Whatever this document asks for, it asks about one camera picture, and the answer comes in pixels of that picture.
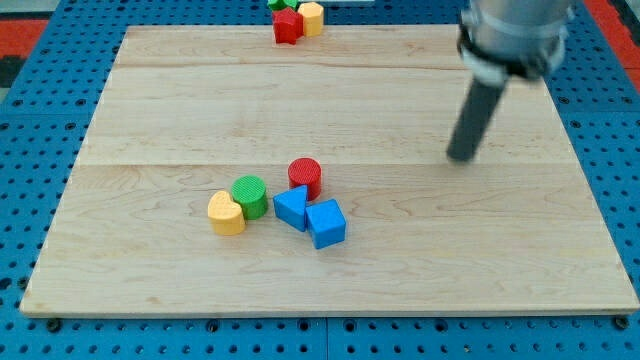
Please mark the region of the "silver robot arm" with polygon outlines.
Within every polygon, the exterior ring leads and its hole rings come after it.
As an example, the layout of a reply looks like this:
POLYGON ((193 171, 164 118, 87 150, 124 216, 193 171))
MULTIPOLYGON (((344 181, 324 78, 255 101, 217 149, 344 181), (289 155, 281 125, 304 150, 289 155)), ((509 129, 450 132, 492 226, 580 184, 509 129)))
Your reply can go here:
POLYGON ((512 76, 537 81, 564 61, 573 0, 470 0, 458 50, 473 78, 503 87, 512 76))

